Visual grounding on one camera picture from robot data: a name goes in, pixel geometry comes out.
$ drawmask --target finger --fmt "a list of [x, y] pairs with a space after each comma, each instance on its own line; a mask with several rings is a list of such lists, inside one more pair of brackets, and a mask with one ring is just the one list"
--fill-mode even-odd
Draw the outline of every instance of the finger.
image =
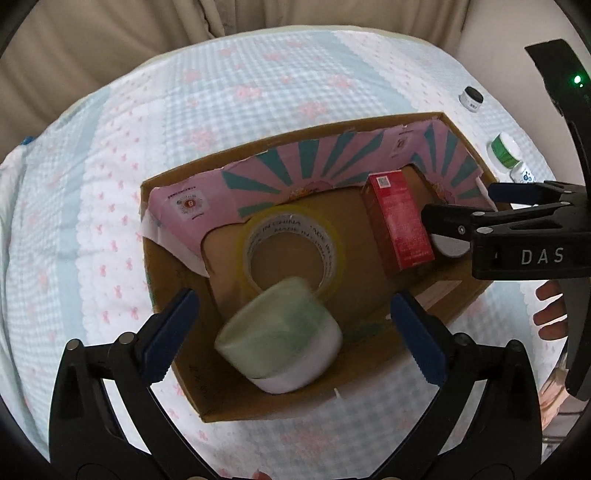
[[255, 480], [272, 480], [269, 475], [263, 472], [256, 471], [252, 476]]
[[548, 280], [535, 291], [535, 296], [538, 297], [539, 300], [548, 300], [561, 293], [562, 290], [560, 290], [560, 284], [558, 281]]
[[533, 319], [536, 325], [543, 325], [559, 319], [564, 315], [566, 315], [566, 303], [564, 302], [564, 298], [560, 297], [559, 299], [554, 300], [544, 310], [535, 313]]
[[558, 340], [569, 334], [569, 323], [566, 320], [551, 323], [540, 329], [538, 335], [542, 340]]

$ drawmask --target metal screw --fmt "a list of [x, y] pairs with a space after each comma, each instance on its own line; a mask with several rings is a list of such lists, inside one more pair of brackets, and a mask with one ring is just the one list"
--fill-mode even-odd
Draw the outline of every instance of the metal screw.
[[470, 344], [470, 337], [468, 337], [468, 335], [466, 335], [465, 333], [458, 333], [455, 336], [455, 341], [458, 345], [466, 346]]
[[127, 345], [131, 342], [134, 341], [135, 338], [135, 334], [132, 332], [125, 332], [122, 333], [121, 335], [119, 335], [119, 343], [121, 343], [122, 345]]
[[76, 350], [80, 346], [80, 341], [77, 338], [73, 338], [68, 343], [66, 343], [67, 350]]
[[523, 346], [521, 345], [521, 343], [515, 340], [509, 342], [509, 348], [514, 352], [521, 352], [523, 350]]

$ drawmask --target packing tape roll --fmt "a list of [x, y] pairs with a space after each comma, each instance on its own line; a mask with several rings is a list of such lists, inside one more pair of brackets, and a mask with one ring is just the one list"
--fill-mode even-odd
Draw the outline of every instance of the packing tape roll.
[[291, 205], [269, 208], [246, 224], [239, 247], [242, 287], [251, 294], [262, 293], [252, 278], [252, 257], [261, 243], [278, 233], [294, 233], [314, 244], [323, 264], [322, 280], [314, 295], [321, 301], [330, 298], [339, 287], [345, 270], [343, 243], [327, 220], [312, 210]]

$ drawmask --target bed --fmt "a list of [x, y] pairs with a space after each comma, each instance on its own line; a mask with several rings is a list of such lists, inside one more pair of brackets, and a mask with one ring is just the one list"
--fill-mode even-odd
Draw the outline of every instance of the bed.
[[[485, 94], [472, 115], [468, 85]], [[443, 111], [486, 156], [506, 131], [539, 180], [542, 155], [452, 57], [423, 41], [352, 28], [288, 28], [208, 41], [151, 60], [85, 97], [0, 166], [0, 395], [47, 455], [48, 416], [65, 343], [112, 342], [151, 314], [142, 261], [139, 185], [195, 158], [313, 125]], [[494, 164], [500, 180], [507, 176]], [[538, 387], [564, 341], [543, 342], [531, 315], [540, 282], [495, 282], [451, 325], [478, 343], [516, 338]], [[475, 388], [447, 447], [469, 424]], [[364, 477], [410, 431], [435, 390], [410, 359], [318, 408], [273, 419], [204, 424], [169, 372], [153, 390], [195, 449], [224, 476]], [[130, 442], [141, 439], [116, 388]]]

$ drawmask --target red box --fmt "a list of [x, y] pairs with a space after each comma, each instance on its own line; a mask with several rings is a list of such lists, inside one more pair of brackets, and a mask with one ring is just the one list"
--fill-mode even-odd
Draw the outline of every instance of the red box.
[[387, 276], [435, 259], [421, 215], [400, 170], [371, 174], [362, 198]]

